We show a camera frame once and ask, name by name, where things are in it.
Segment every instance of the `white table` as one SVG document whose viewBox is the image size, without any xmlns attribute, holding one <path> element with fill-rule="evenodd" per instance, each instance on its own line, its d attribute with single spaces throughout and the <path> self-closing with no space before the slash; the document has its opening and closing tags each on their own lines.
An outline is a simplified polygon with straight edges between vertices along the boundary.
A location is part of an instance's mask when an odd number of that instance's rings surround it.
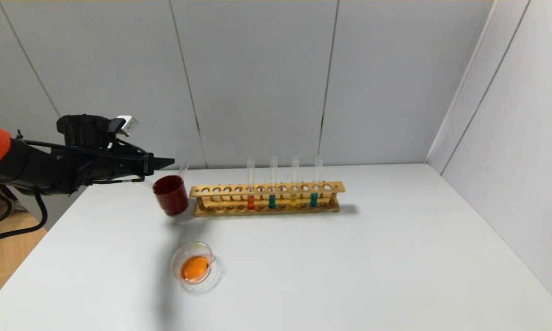
<svg viewBox="0 0 552 331">
<path fill-rule="evenodd" d="M 186 184 L 245 173 L 189 171 Z M 0 331 L 552 330 L 552 297 L 431 167 L 323 178 L 345 184 L 339 213 L 193 219 L 191 203 L 170 218 L 141 186 L 90 187 L 0 291 Z M 224 267 L 204 295 L 169 272 L 189 240 Z"/>
</svg>

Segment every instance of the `red cup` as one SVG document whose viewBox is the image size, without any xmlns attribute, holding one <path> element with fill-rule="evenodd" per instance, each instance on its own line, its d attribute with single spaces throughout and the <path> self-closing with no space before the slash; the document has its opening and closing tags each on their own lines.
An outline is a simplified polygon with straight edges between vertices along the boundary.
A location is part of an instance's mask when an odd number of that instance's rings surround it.
<svg viewBox="0 0 552 331">
<path fill-rule="evenodd" d="M 178 215 L 188 207 L 184 180 L 180 176 L 172 175 L 159 179 L 154 183 L 154 194 L 166 215 Z"/>
</svg>

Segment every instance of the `yellow liquid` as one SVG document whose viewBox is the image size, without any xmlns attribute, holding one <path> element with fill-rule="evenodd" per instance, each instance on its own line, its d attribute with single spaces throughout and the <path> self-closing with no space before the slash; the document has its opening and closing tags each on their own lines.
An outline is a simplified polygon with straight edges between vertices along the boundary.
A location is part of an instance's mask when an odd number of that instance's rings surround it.
<svg viewBox="0 0 552 331">
<path fill-rule="evenodd" d="M 206 257 L 193 256 L 182 264 L 180 276 L 185 280 L 196 279 L 207 272 L 208 266 L 209 263 Z"/>
</svg>

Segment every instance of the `test tube rack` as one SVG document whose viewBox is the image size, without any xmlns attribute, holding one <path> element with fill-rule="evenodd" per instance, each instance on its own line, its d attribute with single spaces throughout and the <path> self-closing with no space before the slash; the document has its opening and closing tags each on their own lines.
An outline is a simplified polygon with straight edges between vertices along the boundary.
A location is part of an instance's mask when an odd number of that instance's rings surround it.
<svg viewBox="0 0 552 331">
<path fill-rule="evenodd" d="M 192 186 L 190 197 L 196 198 L 194 216 L 242 216 L 269 214 L 301 214 L 308 212 L 339 211 L 337 193 L 345 192 L 342 182 L 300 182 L 298 189 L 293 190 L 292 183 L 280 183 L 275 191 L 270 191 L 269 184 L 257 184 L 253 191 L 247 185 L 213 185 Z M 316 207 L 311 207 L 311 195 L 318 194 Z M 268 197 L 276 195 L 276 208 L 268 208 Z M 290 203 L 290 195 L 296 194 L 295 205 Z M 248 209 L 247 197 L 253 195 L 255 208 Z"/>
</svg>

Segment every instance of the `red liquid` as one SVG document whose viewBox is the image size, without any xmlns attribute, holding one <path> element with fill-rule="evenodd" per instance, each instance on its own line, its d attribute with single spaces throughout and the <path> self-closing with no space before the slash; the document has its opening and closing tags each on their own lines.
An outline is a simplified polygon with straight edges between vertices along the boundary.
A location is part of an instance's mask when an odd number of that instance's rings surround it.
<svg viewBox="0 0 552 331">
<path fill-rule="evenodd" d="M 247 197 L 247 209 L 255 209 L 255 203 L 253 203 L 253 195 Z"/>
</svg>

